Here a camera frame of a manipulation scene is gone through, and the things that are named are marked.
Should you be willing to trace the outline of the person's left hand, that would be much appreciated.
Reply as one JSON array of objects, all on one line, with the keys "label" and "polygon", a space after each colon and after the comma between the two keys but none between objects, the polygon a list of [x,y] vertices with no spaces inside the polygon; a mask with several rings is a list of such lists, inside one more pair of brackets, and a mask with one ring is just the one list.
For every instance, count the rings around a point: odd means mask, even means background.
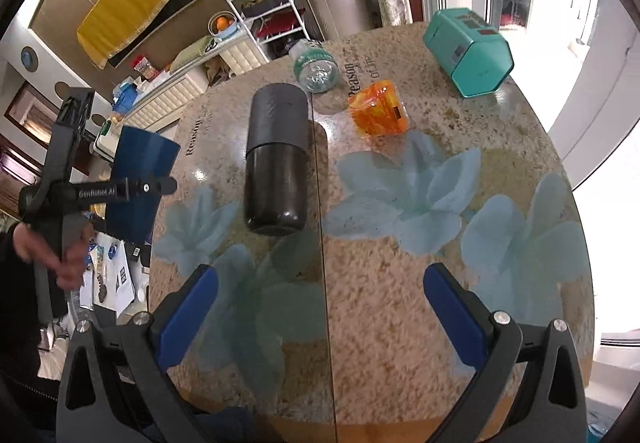
[{"label": "person's left hand", "polygon": [[86,257],[94,229],[86,223],[78,241],[64,255],[57,255],[47,241],[30,226],[18,223],[13,232],[14,251],[26,263],[34,263],[54,272],[56,285],[63,290],[77,290],[84,281]]}]

